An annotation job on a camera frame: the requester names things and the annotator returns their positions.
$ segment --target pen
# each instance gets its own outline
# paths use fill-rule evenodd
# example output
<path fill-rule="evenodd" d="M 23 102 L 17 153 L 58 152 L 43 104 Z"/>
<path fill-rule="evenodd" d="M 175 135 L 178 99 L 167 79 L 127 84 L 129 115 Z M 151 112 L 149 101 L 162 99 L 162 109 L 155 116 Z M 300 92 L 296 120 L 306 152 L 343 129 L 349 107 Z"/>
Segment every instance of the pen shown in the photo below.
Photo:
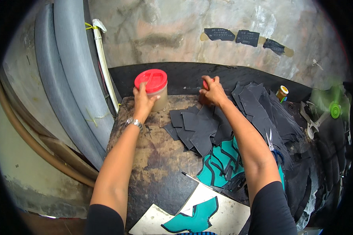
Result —
<path fill-rule="evenodd" d="M 197 179 L 193 178 L 192 176 L 190 176 L 190 175 L 187 174 L 186 172 L 182 172 L 182 174 L 185 175 L 185 176 L 187 176 L 188 178 L 190 178 L 190 179 L 192 179 L 192 180 L 198 182 L 198 183 L 202 183 L 201 181 L 198 181 Z M 212 188 L 209 187 L 208 185 L 206 185 L 206 184 L 204 184 L 204 183 L 202 183 L 202 184 L 203 184 L 205 187 L 207 187 L 207 188 L 209 188 L 209 189 L 215 191 L 214 189 L 212 189 Z"/>

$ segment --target brown hose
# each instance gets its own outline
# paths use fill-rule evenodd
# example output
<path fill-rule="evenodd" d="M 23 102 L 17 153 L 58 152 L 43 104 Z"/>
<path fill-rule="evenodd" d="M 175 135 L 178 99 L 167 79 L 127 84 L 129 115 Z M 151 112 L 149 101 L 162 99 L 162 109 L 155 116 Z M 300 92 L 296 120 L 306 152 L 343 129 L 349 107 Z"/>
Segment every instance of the brown hose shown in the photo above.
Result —
<path fill-rule="evenodd" d="M 3 107 L 5 114 L 7 115 L 10 123 L 14 127 L 14 129 L 18 132 L 18 134 L 23 138 L 23 140 L 44 160 L 46 160 L 49 164 L 53 167 L 58 169 L 59 171 L 63 172 L 67 176 L 74 178 L 75 180 L 84 183 L 90 187 L 94 187 L 94 181 L 88 179 L 87 177 L 81 175 L 80 173 L 72 170 L 66 164 L 56 159 L 52 156 L 45 148 L 42 147 L 31 134 L 24 128 L 22 123 L 19 121 L 17 116 L 14 114 L 10 104 L 5 97 L 3 87 L 0 83 L 0 103 Z"/>

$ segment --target yellow string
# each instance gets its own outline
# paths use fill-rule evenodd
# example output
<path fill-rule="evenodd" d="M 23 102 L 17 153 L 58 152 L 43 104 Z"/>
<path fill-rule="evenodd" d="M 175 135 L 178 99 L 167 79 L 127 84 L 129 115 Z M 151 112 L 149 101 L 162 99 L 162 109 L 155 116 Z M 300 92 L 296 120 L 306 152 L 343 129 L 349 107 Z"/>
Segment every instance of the yellow string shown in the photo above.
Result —
<path fill-rule="evenodd" d="M 91 24 L 86 23 L 86 22 L 85 22 L 85 25 L 86 25 L 86 26 L 89 26 L 89 27 L 85 28 L 86 30 L 88 30 L 88 29 L 98 29 L 97 26 L 92 26 Z"/>
<path fill-rule="evenodd" d="M 110 110 L 109 110 L 105 115 L 100 116 L 100 117 L 95 117 L 95 118 L 93 118 L 93 116 L 90 114 L 88 108 L 86 108 L 86 112 L 88 113 L 88 115 L 89 115 L 89 117 L 91 118 L 91 120 L 88 120 L 88 119 L 85 119 L 85 120 L 86 120 L 86 121 L 92 121 L 92 122 L 94 122 L 94 124 L 95 124 L 96 127 L 98 127 L 98 124 L 97 124 L 97 122 L 95 121 L 95 119 L 102 119 L 102 118 L 106 117 L 107 115 L 111 115 L 111 116 L 112 116 Z"/>

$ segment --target small red lid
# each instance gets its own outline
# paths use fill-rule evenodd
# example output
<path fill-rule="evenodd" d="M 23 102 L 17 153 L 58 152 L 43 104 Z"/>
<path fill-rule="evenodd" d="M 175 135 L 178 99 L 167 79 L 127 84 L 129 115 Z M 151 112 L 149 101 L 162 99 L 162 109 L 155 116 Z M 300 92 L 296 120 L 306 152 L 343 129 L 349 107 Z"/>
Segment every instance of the small red lid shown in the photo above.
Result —
<path fill-rule="evenodd" d="M 205 80 L 202 82 L 202 85 L 207 91 L 209 91 L 208 84 L 207 84 L 207 82 Z"/>
<path fill-rule="evenodd" d="M 140 83 L 147 82 L 145 91 L 146 93 L 158 92 L 167 84 L 167 74 L 160 69 L 149 69 L 139 75 L 135 79 L 135 87 L 139 90 Z"/>

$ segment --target wristwatch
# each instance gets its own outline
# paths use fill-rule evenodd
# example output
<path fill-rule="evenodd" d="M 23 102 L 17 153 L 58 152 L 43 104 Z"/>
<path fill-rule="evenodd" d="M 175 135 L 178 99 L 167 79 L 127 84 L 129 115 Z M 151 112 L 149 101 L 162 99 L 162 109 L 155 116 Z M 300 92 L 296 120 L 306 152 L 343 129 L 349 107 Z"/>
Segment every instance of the wristwatch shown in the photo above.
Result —
<path fill-rule="evenodd" d="M 129 124 L 138 126 L 140 128 L 140 133 L 143 132 L 143 124 L 139 120 L 130 117 L 129 119 L 127 119 L 125 126 L 128 126 Z"/>

